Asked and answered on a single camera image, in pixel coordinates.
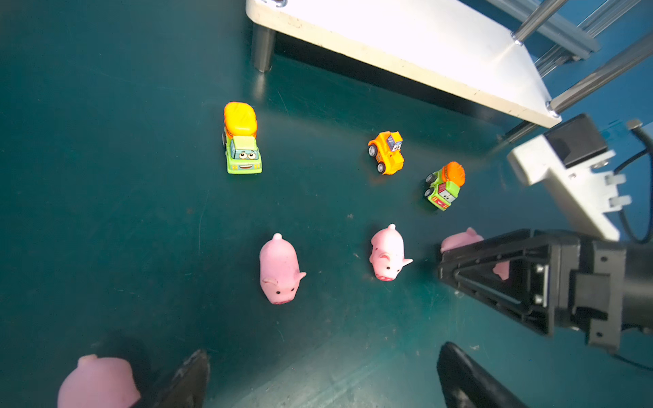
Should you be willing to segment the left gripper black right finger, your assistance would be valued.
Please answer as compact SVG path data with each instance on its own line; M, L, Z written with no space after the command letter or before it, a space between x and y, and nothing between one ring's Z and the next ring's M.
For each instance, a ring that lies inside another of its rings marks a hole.
M455 343L441 349L437 372L446 406L500 408L525 404Z

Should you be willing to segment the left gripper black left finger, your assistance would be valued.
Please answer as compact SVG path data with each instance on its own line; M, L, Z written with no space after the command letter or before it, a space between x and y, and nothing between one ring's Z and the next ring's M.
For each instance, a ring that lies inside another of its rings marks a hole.
M210 379L206 350L197 350L173 374L169 384L157 395L153 407L202 408Z

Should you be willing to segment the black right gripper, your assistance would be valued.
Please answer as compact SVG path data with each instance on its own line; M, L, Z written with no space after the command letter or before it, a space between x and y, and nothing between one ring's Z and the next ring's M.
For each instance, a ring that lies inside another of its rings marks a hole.
M507 280L492 271L501 262L510 262ZM575 328L616 353L623 332L652 333L650 244L519 229L440 252L436 276L542 336Z

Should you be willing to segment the orange yellow toy car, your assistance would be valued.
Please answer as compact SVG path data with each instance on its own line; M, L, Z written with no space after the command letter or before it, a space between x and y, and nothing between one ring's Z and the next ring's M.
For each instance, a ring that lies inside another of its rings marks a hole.
M377 171L383 175L393 175L404 167L401 154L403 137L399 132L382 132L368 142L367 153L377 161Z

